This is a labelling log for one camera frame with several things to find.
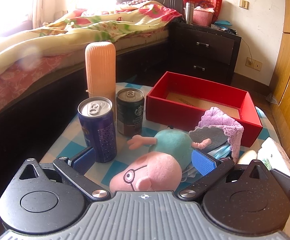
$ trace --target red bag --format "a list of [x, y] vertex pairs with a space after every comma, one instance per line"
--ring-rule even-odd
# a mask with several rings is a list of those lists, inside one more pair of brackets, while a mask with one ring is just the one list
[[214, 23], [215, 21], [217, 21], [223, 0], [183, 0], [183, 1], [184, 7], [186, 6], [187, 2], [190, 2], [194, 4], [194, 8], [196, 8], [197, 6], [200, 6], [202, 8], [213, 8], [215, 12], [212, 23]]

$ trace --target pink basket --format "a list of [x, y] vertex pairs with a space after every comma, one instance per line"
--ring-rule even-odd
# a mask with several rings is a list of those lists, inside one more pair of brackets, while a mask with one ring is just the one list
[[213, 20], [213, 13], [207, 11], [195, 10], [193, 13], [193, 24], [210, 27]]

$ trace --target green can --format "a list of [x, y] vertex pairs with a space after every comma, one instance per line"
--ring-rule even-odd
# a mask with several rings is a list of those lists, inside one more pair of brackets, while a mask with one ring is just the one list
[[127, 137], [140, 134], [144, 114], [144, 93], [136, 88], [124, 88], [117, 93], [117, 130]]

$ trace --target drawer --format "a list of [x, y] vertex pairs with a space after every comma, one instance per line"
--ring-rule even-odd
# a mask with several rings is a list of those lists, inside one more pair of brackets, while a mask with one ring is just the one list
[[174, 57], [168, 71], [227, 84], [229, 66], [203, 57]]
[[171, 35], [175, 50], [230, 64], [234, 40], [220, 35], [177, 27]]

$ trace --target purple can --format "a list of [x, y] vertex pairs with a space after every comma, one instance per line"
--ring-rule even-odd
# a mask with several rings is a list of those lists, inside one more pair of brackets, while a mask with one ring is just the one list
[[96, 161], [113, 160], [117, 147], [112, 102], [107, 98], [92, 97], [81, 102], [77, 110], [86, 145], [95, 149]]

